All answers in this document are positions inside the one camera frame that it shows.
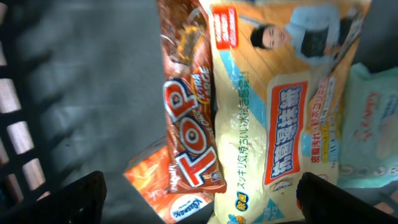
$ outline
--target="teal package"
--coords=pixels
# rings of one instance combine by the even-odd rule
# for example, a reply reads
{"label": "teal package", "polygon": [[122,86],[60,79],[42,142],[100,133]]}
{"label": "teal package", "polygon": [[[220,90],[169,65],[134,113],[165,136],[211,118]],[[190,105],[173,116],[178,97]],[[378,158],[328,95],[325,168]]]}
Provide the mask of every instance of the teal package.
{"label": "teal package", "polygon": [[398,180],[398,68],[351,67],[345,91],[339,187],[375,188]]}

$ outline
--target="dark gray surface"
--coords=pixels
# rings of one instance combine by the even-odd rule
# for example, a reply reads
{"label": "dark gray surface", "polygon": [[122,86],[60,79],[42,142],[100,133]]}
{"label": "dark gray surface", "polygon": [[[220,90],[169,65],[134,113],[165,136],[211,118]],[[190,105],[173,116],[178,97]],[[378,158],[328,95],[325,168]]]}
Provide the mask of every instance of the dark gray surface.
{"label": "dark gray surface", "polygon": [[[373,70],[396,65],[397,6],[395,0],[373,5],[356,61]],[[13,8],[8,22],[19,28],[15,48],[5,47],[16,51],[8,60],[29,87],[29,109],[40,115],[34,129],[48,147],[59,187],[103,171],[103,223],[160,222],[122,176],[134,155],[165,134],[155,1],[30,0]],[[350,190],[369,203],[382,191]],[[211,209],[188,222],[207,222]]]}

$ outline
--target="orange package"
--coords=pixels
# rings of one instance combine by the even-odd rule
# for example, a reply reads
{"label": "orange package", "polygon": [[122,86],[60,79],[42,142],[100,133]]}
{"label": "orange package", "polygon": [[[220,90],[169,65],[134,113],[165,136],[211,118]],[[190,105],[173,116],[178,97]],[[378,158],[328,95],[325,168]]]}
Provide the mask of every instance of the orange package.
{"label": "orange package", "polygon": [[[124,176],[165,223],[177,223],[208,205],[213,201],[213,196],[204,193],[168,194],[170,160],[167,146],[164,145],[165,140],[151,145],[131,161],[132,168],[125,171]],[[143,161],[140,160],[156,150],[156,146],[161,148]]]}
{"label": "orange package", "polygon": [[199,0],[157,0],[171,163],[170,192],[226,192],[211,118],[213,64]]}

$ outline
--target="yellow package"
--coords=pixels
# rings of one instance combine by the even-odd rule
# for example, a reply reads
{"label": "yellow package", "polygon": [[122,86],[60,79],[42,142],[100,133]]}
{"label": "yellow package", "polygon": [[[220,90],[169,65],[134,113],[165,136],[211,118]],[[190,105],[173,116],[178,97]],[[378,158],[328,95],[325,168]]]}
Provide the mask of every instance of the yellow package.
{"label": "yellow package", "polygon": [[211,30],[219,159],[209,223],[304,219],[304,172],[336,184],[340,98],[369,1],[202,0]]}

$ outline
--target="floor wipe package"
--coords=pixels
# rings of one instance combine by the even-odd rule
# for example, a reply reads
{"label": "floor wipe package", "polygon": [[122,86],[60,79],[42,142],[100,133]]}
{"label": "floor wipe package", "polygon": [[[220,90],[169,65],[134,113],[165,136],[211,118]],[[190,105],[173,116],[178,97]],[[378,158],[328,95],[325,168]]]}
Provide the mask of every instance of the floor wipe package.
{"label": "floor wipe package", "polygon": [[165,223],[177,223],[213,201],[210,194],[168,194],[169,152],[160,140],[133,159],[124,176]]}
{"label": "floor wipe package", "polygon": [[170,192],[225,192],[212,125],[208,16],[197,0],[157,0],[171,155]]}
{"label": "floor wipe package", "polygon": [[338,179],[341,101],[369,1],[202,0],[210,16],[218,156],[209,223],[303,219],[304,172]]}
{"label": "floor wipe package", "polygon": [[370,74],[352,66],[345,92],[339,187],[398,180],[398,68]]}

